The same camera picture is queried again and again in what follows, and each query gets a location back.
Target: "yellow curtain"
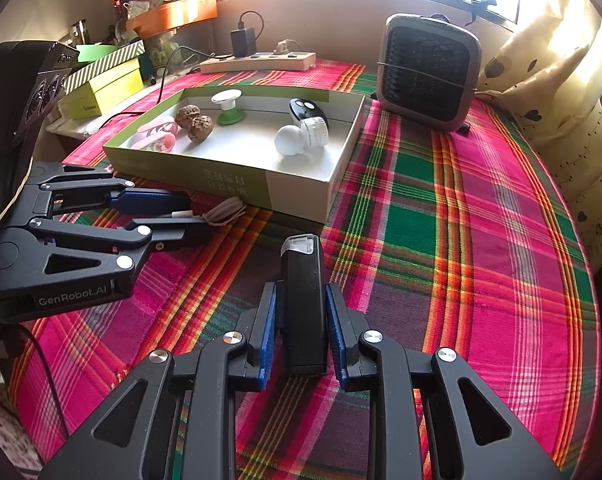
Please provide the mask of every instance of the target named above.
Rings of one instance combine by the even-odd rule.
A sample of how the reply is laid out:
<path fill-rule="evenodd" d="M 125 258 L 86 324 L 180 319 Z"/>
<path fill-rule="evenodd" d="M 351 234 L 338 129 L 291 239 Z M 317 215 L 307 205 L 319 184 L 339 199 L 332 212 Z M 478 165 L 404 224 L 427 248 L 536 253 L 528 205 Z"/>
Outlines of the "yellow curtain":
<path fill-rule="evenodd" d="M 590 265 L 602 266 L 602 20 L 589 0 L 541 9 L 479 76 L 478 97 L 504 108 L 568 203 Z"/>

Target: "green and white box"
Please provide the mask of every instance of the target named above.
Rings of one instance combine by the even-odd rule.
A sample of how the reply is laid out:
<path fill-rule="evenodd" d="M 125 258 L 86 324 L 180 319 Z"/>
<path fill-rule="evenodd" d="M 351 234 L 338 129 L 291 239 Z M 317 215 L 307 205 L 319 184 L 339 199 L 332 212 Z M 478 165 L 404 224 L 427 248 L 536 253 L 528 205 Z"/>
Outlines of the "green and white box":
<path fill-rule="evenodd" d="M 221 110 L 212 95 L 240 89 L 237 106 L 246 117 L 219 126 Z M 292 124 L 290 99 L 312 100 L 324 111 L 330 140 L 283 156 L 274 146 L 281 126 Z M 286 86 L 207 86 L 185 89 L 155 106 L 104 145 L 117 171 L 211 194 L 238 196 L 245 203 L 317 222 L 327 220 L 338 186 L 358 140 L 368 98 L 361 94 Z M 159 116 L 175 117 L 188 104 L 214 120 L 214 131 L 203 142 L 177 133 L 170 153 L 133 150 L 137 129 Z"/>

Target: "colorful striped cloth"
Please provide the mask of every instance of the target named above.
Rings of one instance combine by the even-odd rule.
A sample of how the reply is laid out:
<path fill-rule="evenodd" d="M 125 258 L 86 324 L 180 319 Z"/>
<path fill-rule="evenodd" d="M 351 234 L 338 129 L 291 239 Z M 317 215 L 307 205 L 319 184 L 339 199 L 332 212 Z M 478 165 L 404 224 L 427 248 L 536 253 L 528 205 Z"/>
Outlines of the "colorful striped cloth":
<path fill-rule="evenodd" d="M 190 75 L 165 95 L 229 83 L 370 92 L 374 76 L 323 61 L 306 73 Z M 155 100 L 156 92 L 132 108 Z M 107 165 L 101 145 L 130 120 L 110 123 L 68 162 Z M 278 278 L 285 238 L 315 232 L 330 280 L 351 308 L 409 348 L 456 348 L 569 478 L 588 439 L 600 375 L 588 265 L 561 197 L 513 124 L 479 101 L 468 120 L 467 136 L 441 134 L 374 102 L 325 226 L 249 207 L 205 246 L 153 254 L 133 298 L 38 321 L 34 333 L 70 430 L 153 349 L 187 352 L 231 329 L 258 305 L 263 283 Z M 220 201 L 192 197 L 197 212 Z M 126 221 L 112 211 L 71 220 Z M 49 458 L 62 437 L 31 349 L 16 363 L 10 390 Z M 238 399 L 241 479 L 364 479 L 367 405 L 366 394 L 339 390 L 334 374 L 281 377 L 277 354 L 267 390 Z M 423 423 L 420 434 L 429 479 Z"/>

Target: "white string bundle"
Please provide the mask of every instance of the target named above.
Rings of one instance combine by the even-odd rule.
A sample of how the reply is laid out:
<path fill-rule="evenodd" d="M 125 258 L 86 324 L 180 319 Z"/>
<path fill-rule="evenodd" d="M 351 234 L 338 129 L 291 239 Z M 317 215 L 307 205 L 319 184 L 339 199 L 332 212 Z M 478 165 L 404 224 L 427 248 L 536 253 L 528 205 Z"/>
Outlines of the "white string bundle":
<path fill-rule="evenodd" d="M 233 196 L 198 217 L 205 220 L 212 227 L 223 227 L 244 214 L 245 204 L 240 198 Z M 194 218 L 194 216 L 196 215 L 192 211 L 175 211 L 172 213 L 172 218 Z"/>

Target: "walnut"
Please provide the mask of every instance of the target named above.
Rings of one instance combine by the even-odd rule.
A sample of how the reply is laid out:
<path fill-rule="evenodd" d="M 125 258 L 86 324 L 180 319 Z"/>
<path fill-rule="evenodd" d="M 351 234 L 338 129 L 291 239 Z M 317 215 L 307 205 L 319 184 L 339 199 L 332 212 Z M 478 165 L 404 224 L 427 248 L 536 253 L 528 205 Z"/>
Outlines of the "walnut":
<path fill-rule="evenodd" d="M 187 105 L 177 112 L 175 121 L 177 121 L 178 126 L 180 126 L 181 128 L 189 130 L 192 126 L 194 119 L 199 117 L 200 114 L 201 110 L 198 108 L 198 106 Z"/>
<path fill-rule="evenodd" d="M 206 115 L 201 115 L 192 121 L 192 126 L 188 130 L 188 137 L 191 141 L 206 140 L 214 129 L 214 122 Z"/>

